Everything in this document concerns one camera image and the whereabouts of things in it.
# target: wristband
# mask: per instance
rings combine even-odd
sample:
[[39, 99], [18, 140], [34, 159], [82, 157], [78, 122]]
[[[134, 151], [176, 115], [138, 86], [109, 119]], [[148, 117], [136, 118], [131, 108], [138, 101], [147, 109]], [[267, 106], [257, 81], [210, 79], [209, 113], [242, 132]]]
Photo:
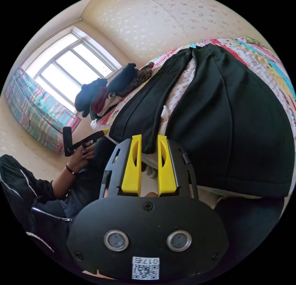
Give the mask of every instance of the wristband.
[[74, 176], [77, 176], [79, 174], [79, 173], [73, 172], [67, 165], [66, 165], [66, 169]]

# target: window frame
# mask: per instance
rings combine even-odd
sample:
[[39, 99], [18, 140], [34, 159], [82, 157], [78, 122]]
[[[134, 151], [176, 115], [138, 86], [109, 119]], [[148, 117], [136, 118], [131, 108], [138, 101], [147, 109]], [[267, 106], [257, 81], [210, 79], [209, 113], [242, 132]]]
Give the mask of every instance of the window frame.
[[108, 77], [110, 75], [112, 75], [114, 72], [116, 72], [118, 69], [110, 62], [108, 61], [107, 58], [105, 58], [105, 56], [99, 51], [97, 50], [94, 46], [92, 46], [88, 41], [86, 41], [84, 38], [80, 37], [78, 34], [76, 34], [74, 31], [70, 31], [67, 34], [63, 35], [62, 37], [60, 37], [59, 39], [57, 39], [56, 41], [54, 41], [51, 45], [49, 45], [45, 50], [43, 50], [30, 64], [29, 66], [26, 68], [26, 70], [37, 60], [38, 57], [40, 57], [44, 51], [46, 51], [49, 47], [51, 47], [52, 45], [54, 45], [56, 42], [58, 42], [60, 39], [64, 38], [65, 36], [72, 34], [73, 36], [75, 36], [77, 38], [77, 40], [73, 43], [71, 43], [70, 45], [68, 45], [67, 47], [65, 47], [64, 49], [62, 49], [61, 51], [59, 51], [57, 54], [55, 54], [45, 65], [43, 65], [39, 71], [35, 74], [35, 76], [33, 77], [33, 80], [36, 80], [38, 77], [40, 77], [41, 80], [43, 80], [49, 87], [51, 87], [57, 94], [59, 94], [65, 101], [67, 101], [70, 105], [72, 105], [73, 107], [75, 107], [74, 103], [67, 98], [66, 95], [64, 95], [58, 88], [56, 88], [53, 84], [51, 84], [43, 75], [42, 72], [50, 65], [53, 64], [55, 65], [61, 72], [63, 72], [65, 74], [65, 76], [67, 76], [71, 81], [73, 81], [76, 85], [78, 85], [80, 88], [82, 86], [82, 84], [76, 80], [71, 74], [69, 74], [62, 66], [59, 65], [59, 63], [57, 63], [57, 60], [63, 56], [65, 53], [67, 53], [68, 51], [71, 51], [74, 55], [76, 55], [79, 59], [81, 59], [91, 70], [93, 70], [98, 77], [101, 78], [106, 78], [105, 76], [103, 76], [99, 71], [97, 71], [89, 62], [87, 62], [80, 54], [78, 54], [73, 48], [76, 47], [79, 44], [84, 45], [89, 51], [91, 51], [99, 60], [101, 60], [110, 70], [111, 73], [108, 75]]

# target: window pane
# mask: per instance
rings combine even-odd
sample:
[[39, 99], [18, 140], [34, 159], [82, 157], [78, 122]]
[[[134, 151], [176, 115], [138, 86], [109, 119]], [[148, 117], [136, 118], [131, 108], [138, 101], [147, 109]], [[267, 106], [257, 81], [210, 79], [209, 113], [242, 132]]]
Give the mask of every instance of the window pane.
[[42, 72], [42, 75], [74, 103], [75, 97], [80, 92], [80, 87], [68, 78], [60, 69], [55, 65], [50, 64]]
[[72, 34], [68, 34], [64, 36], [63, 38], [59, 39], [57, 42], [55, 42], [52, 46], [47, 48], [43, 53], [40, 54], [39, 57], [31, 64], [31, 66], [27, 69], [27, 74], [29, 74], [30, 77], [34, 77], [37, 72], [49, 61], [51, 60], [56, 54], [58, 54], [61, 50], [66, 48], [68, 45], [74, 43], [77, 41], [78, 38], [76, 38]]
[[96, 72], [71, 51], [63, 54], [56, 62], [81, 84], [88, 84], [99, 78]]
[[89, 62], [96, 70], [98, 70], [104, 77], [109, 75], [112, 71], [89, 49], [83, 44], [79, 44], [73, 48], [78, 54], [80, 54], [87, 62]]
[[36, 82], [41, 85], [49, 94], [51, 94], [57, 101], [68, 108], [71, 112], [75, 112], [75, 107], [56, 93], [49, 85], [47, 85], [40, 77], [37, 77]]

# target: qr code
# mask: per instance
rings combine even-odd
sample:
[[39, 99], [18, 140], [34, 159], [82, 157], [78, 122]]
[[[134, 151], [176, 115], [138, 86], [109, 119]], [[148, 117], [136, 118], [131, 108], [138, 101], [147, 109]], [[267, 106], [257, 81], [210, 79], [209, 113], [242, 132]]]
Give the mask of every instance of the qr code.
[[134, 257], [132, 279], [158, 280], [159, 259]]

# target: colorful curtain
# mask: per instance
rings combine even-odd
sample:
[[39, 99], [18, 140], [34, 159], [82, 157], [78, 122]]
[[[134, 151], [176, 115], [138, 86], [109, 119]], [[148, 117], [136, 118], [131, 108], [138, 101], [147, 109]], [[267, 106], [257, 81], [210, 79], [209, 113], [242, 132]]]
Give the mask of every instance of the colorful curtain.
[[64, 126], [76, 129], [81, 119], [59, 103], [18, 68], [4, 91], [9, 109], [17, 122], [38, 142], [60, 154]]

